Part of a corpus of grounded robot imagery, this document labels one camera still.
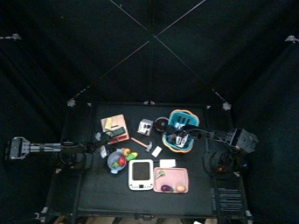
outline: toy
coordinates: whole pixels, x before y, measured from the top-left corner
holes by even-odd
[[[129,155],[126,155],[125,157],[125,161],[130,161],[132,159],[134,159],[137,157],[137,153],[136,152],[132,152],[129,153]]]
[[[173,188],[168,185],[161,185],[161,191],[162,192],[172,192],[173,191]]]

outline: small bowl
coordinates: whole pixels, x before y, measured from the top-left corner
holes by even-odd
[[[116,150],[114,152],[112,152],[106,158],[106,166],[110,170],[110,173],[117,174],[118,171],[121,171],[125,166],[126,163],[122,166],[118,166],[117,168],[112,167],[112,164],[118,160],[120,157],[124,157],[125,155],[122,154],[121,150]]]

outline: small box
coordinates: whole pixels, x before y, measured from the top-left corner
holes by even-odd
[[[152,127],[153,127],[153,121],[142,119],[142,121],[138,123],[137,133],[149,136]]]

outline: yellow object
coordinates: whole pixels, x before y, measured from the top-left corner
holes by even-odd
[[[130,153],[130,150],[129,150],[128,148],[122,148],[121,151],[122,151],[125,157],[126,157],[126,156],[129,155],[129,153]]]
[[[109,130],[110,129],[110,123],[112,123],[112,118],[109,117],[106,119],[106,123],[105,123],[105,130]]]

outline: colorful toy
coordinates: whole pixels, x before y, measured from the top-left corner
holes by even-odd
[[[130,161],[132,159],[134,159],[137,157],[137,153],[132,152],[129,153],[129,155],[125,157],[125,161]]]

